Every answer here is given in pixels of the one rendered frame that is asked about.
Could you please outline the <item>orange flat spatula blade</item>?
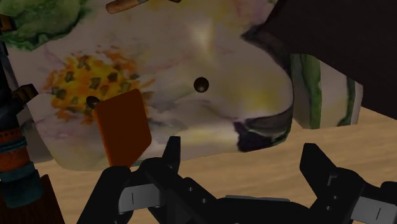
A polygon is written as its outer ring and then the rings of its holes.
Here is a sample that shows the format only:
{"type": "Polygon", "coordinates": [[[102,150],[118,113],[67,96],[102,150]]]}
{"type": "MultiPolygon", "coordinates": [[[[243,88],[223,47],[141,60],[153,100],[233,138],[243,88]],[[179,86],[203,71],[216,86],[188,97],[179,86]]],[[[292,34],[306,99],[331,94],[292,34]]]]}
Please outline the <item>orange flat spatula blade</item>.
{"type": "Polygon", "coordinates": [[[132,167],[152,141],[141,92],[98,102],[94,112],[109,165],[132,167]]]}

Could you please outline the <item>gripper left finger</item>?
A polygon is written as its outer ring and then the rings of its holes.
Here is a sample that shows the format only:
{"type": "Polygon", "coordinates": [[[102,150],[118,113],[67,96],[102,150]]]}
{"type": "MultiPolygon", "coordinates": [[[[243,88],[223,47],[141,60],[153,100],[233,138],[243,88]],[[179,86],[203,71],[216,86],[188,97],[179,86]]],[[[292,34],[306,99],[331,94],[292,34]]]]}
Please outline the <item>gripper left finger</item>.
{"type": "Polygon", "coordinates": [[[181,139],[171,136],[164,154],[144,160],[138,170],[105,169],[76,224],[127,224],[146,208],[159,224],[218,224],[216,198],[192,178],[178,174],[181,139]]]}

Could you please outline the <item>floral chest of drawers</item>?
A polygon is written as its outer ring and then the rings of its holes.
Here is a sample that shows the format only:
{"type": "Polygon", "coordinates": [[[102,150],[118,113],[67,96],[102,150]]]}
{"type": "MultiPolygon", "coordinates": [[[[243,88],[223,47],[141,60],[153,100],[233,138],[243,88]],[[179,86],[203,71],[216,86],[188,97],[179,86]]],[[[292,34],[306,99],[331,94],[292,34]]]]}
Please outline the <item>floral chest of drawers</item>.
{"type": "Polygon", "coordinates": [[[182,139],[185,160],[282,143],[305,129],[357,123],[363,87],[285,46],[242,38],[277,0],[149,0],[110,14],[111,0],[0,0],[15,30],[1,39],[10,87],[39,94],[20,114],[37,161],[94,171],[108,162],[88,96],[138,89],[151,130],[144,158],[182,139]]]}

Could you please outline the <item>orange teal striped vase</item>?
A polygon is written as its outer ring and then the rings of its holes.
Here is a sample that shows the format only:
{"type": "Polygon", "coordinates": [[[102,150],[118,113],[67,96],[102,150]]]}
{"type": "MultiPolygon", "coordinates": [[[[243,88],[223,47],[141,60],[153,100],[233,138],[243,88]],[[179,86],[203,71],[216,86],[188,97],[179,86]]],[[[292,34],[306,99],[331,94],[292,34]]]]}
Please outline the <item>orange teal striped vase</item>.
{"type": "Polygon", "coordinates": [[[13,30],[11,17],[0,14],[0,197],[8,208],[26,206],[40,199],[44,192],[17,120],[17,114],[38,91],[31,83],[12,91],[1,61],[8,56],[1,35],[13,30]]]}

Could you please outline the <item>dark brown textured block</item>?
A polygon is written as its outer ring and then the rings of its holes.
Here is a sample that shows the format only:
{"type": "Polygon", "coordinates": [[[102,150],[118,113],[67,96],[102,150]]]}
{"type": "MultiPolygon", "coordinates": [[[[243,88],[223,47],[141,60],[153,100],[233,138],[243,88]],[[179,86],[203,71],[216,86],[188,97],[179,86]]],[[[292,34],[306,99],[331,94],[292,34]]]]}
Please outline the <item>dark brown textured block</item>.
{"type": "Polygon", "coordinates": [[[40,178],[44,193],[26,206],[8,208],[0,196],[0,224],[65,224],[50,178],[40,178]]]}

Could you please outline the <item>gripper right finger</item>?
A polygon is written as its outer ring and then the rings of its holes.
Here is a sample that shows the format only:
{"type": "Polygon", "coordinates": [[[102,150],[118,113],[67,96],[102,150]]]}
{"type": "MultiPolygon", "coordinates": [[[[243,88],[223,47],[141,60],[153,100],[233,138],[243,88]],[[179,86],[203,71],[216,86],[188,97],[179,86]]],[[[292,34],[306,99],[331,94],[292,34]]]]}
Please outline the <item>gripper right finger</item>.
{"type": "Polygon", "coordinates": [[[397,224],[397,181],[371,185],[314,143],[304,144],[300,171],[317,197],[310,210],[326,224],[397,224]]]}

